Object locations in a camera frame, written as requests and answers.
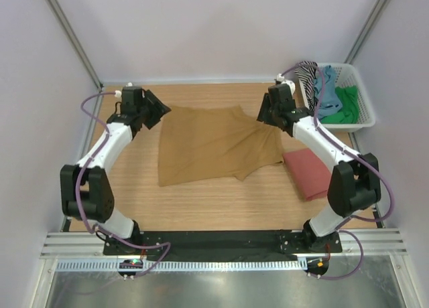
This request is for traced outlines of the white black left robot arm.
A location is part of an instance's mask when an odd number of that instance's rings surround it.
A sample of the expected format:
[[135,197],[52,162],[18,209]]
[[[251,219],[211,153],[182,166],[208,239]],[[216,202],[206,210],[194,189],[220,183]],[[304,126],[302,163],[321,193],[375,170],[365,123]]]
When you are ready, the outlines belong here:
[[124,148],[142,128],[152,129],[171,109],[152,91],[128,84],[112,92],[117,101],[105,121],[85,111],[103,127],[90,151],[74,165],[60,170],[63,214],[81,221],[90,234],[102,234],[105,243],[127,254],[147,249],[139,225],[115,207],[108,174]]

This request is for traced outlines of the tan brown garment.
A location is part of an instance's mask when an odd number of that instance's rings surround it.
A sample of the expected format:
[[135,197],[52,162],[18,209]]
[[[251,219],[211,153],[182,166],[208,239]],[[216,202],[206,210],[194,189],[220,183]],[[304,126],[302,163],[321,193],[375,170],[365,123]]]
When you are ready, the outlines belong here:
[[158,152],[161,187],[235,177],[283,161],[280,130],[227,108],[173,107],[162,122]]

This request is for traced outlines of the red graphic tank top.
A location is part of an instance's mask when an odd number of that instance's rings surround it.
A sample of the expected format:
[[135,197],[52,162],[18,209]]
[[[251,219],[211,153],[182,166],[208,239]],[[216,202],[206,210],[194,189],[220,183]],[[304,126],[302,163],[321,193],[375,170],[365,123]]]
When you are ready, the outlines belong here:
[[330,183],[330,171],[308,148],[283,154],[284,163],[305,201],[325,198]]

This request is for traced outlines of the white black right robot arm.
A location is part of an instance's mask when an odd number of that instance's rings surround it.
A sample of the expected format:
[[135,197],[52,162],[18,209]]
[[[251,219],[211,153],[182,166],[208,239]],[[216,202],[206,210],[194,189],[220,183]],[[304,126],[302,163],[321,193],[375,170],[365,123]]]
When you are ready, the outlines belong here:
[[268,88],[257,120],[301,141],[330,171],[328,205],[303,225],[302,244],[307,250],[324,250],[344,221],[381,199],[377,158],[343,145],[306,107],[296,106],[290,82]]

